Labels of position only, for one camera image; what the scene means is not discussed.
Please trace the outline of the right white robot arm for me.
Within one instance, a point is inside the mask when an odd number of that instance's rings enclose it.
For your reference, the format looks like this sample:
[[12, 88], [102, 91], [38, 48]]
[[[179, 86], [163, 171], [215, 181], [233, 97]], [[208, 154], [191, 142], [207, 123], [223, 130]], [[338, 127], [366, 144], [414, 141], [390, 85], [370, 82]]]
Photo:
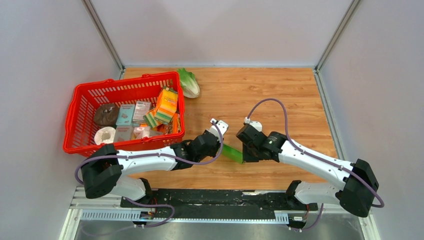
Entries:
[[369, 215], [379, 183], [367, 161], [336, 159], [303, 147], [282, 133], [273, 131], [265, 135], [251, 124], [245, 124], [236, 137], [242, 142], [244, 162], [273, 160], [326, 180], [325, 183], [292, 181], [285, 195], [289, 208], [296, 210], [303, 204], [324, 203], [339, 205], [357, 217]]

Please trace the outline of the green paper box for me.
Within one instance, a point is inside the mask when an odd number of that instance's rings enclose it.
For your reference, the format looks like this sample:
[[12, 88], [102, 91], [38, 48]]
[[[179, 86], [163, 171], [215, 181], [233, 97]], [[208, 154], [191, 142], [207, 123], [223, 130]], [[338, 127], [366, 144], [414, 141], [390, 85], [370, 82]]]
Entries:
[[238, 164], [243, 164], [244, 162], [243, 153], [227, 144], [223, 145], [221, 154]]

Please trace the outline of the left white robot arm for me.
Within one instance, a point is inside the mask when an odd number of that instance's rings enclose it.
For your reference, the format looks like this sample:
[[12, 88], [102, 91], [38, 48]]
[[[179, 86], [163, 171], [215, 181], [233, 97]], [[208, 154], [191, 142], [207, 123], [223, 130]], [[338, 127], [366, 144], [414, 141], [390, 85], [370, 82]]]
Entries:
[[125, 151], [106, 144], [84, 160], [76, 174], [88, 199], [113, 194], [133, 200], [140, 207], [153, 201], [150, 185], [145, 179], [131, 178], [132, 174], [150, 171], [176, 171], [204, 165], [203, 159], [216, 160], [222, 152], [225, 131], [211, 127], [194, 140], [184, 140], [153, 150]]

